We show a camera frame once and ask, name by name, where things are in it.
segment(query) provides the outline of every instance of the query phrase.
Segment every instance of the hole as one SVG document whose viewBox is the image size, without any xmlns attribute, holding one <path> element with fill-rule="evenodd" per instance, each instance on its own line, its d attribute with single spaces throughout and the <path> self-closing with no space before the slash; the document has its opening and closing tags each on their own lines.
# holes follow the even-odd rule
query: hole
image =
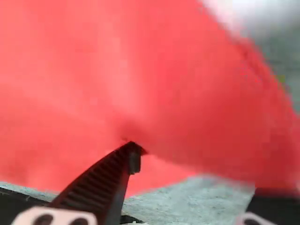
<svg viewBox="0 0 300 225">
<path fill-rule="evenodd" d="M 89 225 L 89 222 L 84 218 L 74 220 L 70 225 Z"/>
<path fill-rule="evenodd" d="M 50 214 L 44 214 L 39 216 L 33 223 L 33 225 L 50 225 L 53 220 L 53 216 Z"/>
<path fill-rule="evenodd" d="M 245 219 L 244 220 L 244 225 L 261 225 L 258 223 L 256 220 L 253 219 Z"/>
</svg>

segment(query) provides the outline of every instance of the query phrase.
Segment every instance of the gray surface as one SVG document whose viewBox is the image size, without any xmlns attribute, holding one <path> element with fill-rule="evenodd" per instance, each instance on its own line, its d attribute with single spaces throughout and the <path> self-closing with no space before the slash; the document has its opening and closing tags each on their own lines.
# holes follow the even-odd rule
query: gray surface
<svg viewBox="0 0 300 225">
<path fill-rule="evenodd" d="M 300 31 L 260 43 L 274 71 L 287 76 L 295 108 L 300 110 Z M 1 187 L 51 200 L 55 195 L 0 183 Z M 232 225 L 242 212 L 251 191 L 238 186 L 212 184 L 207 179 L 189 179 L 181 184 L 128 199 L 124 212 L 151 225 Z"/>
</svg>

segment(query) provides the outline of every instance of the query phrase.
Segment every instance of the red cloth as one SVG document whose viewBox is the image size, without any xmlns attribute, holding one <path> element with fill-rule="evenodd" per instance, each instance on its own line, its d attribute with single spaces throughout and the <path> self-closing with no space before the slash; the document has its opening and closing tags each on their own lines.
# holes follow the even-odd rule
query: red cloth
<svg viewBox="0 0 300 225">
<path fill-rule="evenodd" d="M 128 195 L 298 178 L 290 101 L 196 0 L 2 0 L 0 31 L 0 180 L 60 191 L 129 140 L 149 155 Z"/>
</svg>

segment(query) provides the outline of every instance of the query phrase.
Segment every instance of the ribbed plastic part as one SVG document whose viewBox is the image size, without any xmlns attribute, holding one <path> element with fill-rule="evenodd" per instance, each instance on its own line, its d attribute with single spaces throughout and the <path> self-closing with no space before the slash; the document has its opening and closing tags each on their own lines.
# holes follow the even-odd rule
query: ribbed plastic part
<svg viewBox="0 0 300 225">
<path fill-rule="evenodd" d="M 142 148 L 129 142 L 95 163 L 48 206 L 92 212 L 98 225 L 120 224 L 131 174 L 140 171 Z"/>
</svg>

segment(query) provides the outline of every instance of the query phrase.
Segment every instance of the red fabric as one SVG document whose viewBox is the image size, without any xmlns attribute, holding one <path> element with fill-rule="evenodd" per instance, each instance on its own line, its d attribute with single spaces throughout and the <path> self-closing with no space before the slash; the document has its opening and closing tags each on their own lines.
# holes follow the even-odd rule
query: red fabric
<svg viewBox="0 0 300 225">
<path fill-rule="evenodd" d="M 298 177 L 290 101 L 196 0 L 2 0 L 0 31 L 0 180 L 60 191 L 129 140 L 149 155 L 128 195 Z"/>
</svg>

